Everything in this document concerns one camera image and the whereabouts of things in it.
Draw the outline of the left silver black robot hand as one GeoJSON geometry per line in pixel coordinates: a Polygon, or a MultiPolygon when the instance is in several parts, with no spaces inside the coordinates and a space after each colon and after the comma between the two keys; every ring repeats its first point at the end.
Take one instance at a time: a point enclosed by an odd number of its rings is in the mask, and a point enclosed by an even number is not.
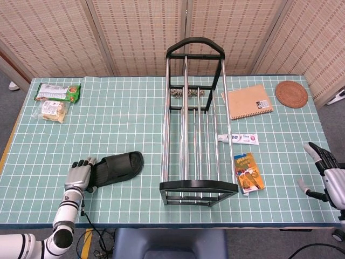
{"type": "Polygon", "coordinates": [[[92,167],[96,164],[95,157],[87,157],[72,164],[67,174],[67,179],[64,183],[65,190],[79,188],[85,191],[89,185],[92,167]]]}

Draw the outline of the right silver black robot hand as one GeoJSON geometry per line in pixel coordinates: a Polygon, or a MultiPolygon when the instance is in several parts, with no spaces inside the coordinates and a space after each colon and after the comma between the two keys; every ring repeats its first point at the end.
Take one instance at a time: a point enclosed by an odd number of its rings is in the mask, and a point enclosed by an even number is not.
{"type": "Polygon", "coordinates": [[[325,190],[324,193],[312,191],[302,179],[298,179],[297,183],[300,189],[309,197],[329,202],[337,210],[344,210],[344,168],[341,168],[330,151],[313,142],[305,143],[303,148],[313,159],[321,175],[325,190]]]}

